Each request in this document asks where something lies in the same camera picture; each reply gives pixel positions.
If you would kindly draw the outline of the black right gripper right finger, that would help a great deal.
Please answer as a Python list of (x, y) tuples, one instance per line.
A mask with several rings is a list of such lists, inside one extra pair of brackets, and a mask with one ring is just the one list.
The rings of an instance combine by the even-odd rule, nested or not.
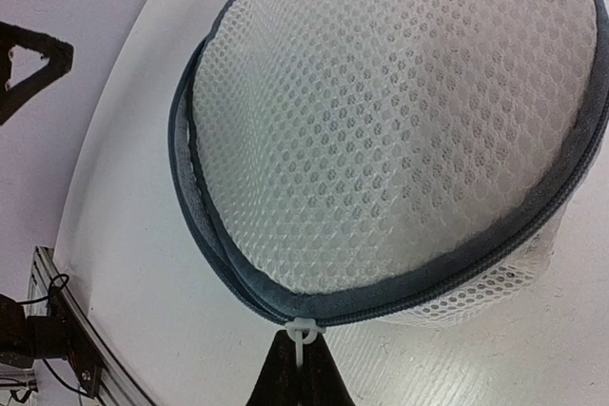
[(304, 346), (300, 384), (304, 406), (355, 405), (323, 335)]

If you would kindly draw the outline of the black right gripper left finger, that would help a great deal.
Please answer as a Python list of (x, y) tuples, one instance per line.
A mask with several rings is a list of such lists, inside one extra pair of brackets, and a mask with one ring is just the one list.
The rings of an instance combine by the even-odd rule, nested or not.
[(277, 332), (246, 406), (297, 406), (299, 402), (295, 343), (287, 332)]

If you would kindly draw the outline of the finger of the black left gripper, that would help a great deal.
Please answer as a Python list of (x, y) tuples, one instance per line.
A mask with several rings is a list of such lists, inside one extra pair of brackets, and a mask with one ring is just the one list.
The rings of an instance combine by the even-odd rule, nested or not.
[[(22, 48), (37, 54), (44, 65), (22, 81), (10, 81), (13, 51)], [(48, 34), (1, 23), (1, 125), (26, 102), (67, 75), (72, 69), (74, 46)]]

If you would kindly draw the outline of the white zip tie zipper pull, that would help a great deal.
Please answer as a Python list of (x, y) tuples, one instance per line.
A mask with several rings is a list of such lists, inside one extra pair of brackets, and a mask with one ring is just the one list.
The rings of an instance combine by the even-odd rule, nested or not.
[(320, 333), (315, 319), (295, 318), (285, 324), (289, 338), (295, 345), (296, 367), (301, 369), (305, 361), (305, 346), (315, 341)]

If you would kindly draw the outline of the white mesh laundry bag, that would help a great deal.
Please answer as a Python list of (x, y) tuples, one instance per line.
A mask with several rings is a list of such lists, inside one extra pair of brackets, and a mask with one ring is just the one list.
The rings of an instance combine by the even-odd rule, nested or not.
[(603, 0), (227, 0), (167, 139), (254, 313), (431, 325), (540, 275), (607, 124)]

